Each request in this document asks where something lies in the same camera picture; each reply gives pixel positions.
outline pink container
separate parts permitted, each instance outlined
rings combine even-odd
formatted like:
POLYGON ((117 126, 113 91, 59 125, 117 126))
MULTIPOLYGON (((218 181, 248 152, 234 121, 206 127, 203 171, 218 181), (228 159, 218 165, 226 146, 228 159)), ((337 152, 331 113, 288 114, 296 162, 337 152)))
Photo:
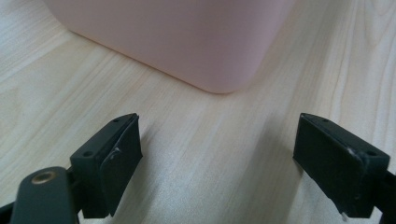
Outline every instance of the pink container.
POLYGON ((68 29, 206 91, 256 73, 294 0, 44 0, 68 29))

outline light wood grain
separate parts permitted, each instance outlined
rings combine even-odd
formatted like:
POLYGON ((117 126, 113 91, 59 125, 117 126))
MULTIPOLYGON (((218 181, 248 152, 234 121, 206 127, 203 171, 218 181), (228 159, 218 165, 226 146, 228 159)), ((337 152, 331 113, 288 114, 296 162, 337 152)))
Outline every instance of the light wood grain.
POLYGON ((386 151, 395 173, 395 36, 393 0, 300 0, 254 80, 216 95, 67 31, 40 0, 1 0, 0 204, 136 112, 144 158, 119 210, 82 223, 344 223, 291 158, 299 114, 386 151))

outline clamp jaw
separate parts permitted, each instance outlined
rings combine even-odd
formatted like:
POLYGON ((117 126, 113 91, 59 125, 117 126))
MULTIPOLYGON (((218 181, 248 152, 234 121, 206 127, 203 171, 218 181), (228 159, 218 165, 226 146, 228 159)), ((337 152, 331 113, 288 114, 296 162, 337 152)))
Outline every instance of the clamp jaw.
POLYGON ((390 156, 337 124, 302 114, 293 158, 348 217, 370 217, 376 206, 381 223, 396 223, 396 176, 390 156))
POLYGON ((0 223, 75 224, 114 216, 142 158, 136 114, 110 121, 71 157, 71 167, 50 167, 25 177, 14 203, 0 208, 0 223))

